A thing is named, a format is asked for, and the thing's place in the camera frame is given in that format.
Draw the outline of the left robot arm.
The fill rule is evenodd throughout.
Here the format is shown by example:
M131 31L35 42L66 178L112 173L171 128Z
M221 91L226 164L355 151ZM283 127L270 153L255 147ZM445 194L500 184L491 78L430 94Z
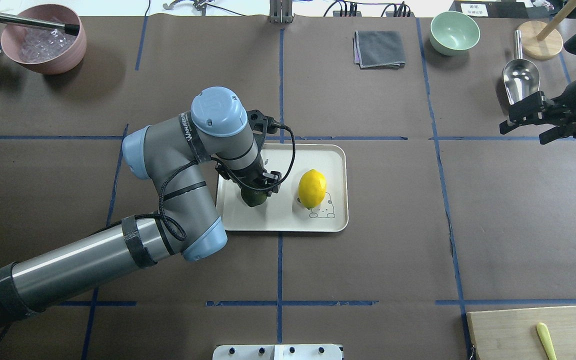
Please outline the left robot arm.
M262 205L288 177L266 170L261 156L266 135L278 130L290 128L246 110L233 91L215 86L195 96L189 111L128 135L123 159L135 177L152 180L157 209L0 268L0 335L13 322L169 256L193 262L224 248L223 219L200 166L215 162L217 173L240 188L246 205Z

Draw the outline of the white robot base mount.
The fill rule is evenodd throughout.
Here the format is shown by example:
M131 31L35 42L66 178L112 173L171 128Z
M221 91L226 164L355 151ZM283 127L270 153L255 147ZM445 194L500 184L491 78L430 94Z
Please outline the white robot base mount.
M333 343L223 344L213 360L343 360L343 346Z

